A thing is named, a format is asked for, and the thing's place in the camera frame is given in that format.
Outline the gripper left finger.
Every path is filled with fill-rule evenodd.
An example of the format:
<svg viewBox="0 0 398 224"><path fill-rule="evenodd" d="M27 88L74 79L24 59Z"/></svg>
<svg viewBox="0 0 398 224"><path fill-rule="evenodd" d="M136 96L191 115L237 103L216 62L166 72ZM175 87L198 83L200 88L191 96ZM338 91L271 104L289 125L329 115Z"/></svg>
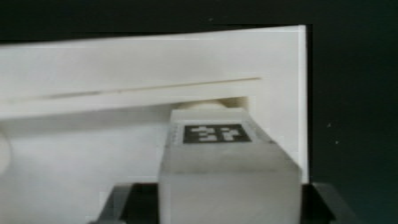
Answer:
<svg viewBox="0 0 398 224"><path fill-rule="evenodd" d="M161 224L157 183L114 186L98 219L90 224Z"/></svg>

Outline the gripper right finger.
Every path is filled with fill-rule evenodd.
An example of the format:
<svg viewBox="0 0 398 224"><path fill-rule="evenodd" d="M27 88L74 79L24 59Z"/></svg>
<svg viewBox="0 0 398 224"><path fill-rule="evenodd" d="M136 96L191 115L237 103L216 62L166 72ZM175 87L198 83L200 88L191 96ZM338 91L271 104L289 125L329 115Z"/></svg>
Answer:
<svg viewBox="0 0 398 224"><path fill-rule="evenodd" d="M301 224L363 224L335 186L303 185Z"/></svg>

